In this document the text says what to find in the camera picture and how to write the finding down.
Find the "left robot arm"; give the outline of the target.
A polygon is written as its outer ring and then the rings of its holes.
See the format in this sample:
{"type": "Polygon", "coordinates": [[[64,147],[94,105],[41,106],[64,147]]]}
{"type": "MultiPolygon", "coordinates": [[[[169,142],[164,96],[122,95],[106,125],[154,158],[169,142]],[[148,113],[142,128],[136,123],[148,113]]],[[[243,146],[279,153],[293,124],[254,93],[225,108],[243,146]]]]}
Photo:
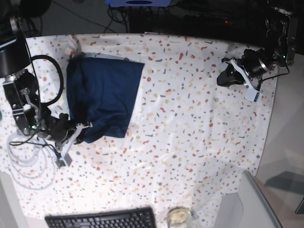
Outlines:
{"type": "Polygon", "coordinates": [[[223,58],[225,71],[217,77],[217,85],[248,86],[245,98],[259,102],[263,75],[275,67],[288,68],[294,63],[298,21],[304,11],[302,0],[269,0],[266,5],[266,44],[257,51],[245,49],[241,58],[223,58]]]}

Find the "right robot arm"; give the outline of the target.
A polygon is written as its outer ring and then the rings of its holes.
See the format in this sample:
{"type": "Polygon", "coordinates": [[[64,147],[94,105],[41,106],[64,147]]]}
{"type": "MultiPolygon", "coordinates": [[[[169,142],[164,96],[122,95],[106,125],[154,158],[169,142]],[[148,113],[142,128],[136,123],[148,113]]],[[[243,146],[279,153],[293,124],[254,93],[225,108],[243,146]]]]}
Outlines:
{"type": "Polygon", "coordinates": [[[70,166],[70,147],[80,143],[81,132],[93,125],[91,122],[77,123],[70,120],[67,114],[60,114],[58,118],[51,115],[49,106],[57,102],[63,93],[63,73],[54,58],[31,56],[20,16],[20,10],[10,0],[0,2],[0,77],[4,79],[5,96],[19,131],[28,137],[25,142],[31,143],[31,139],[37,137],[37,145],[50,147],[57,167],[70,166]],[[36,73],[26,69],[39,59],[50,61],[59,76],[58,94],[46,103],[41,102],[36,73]]]}

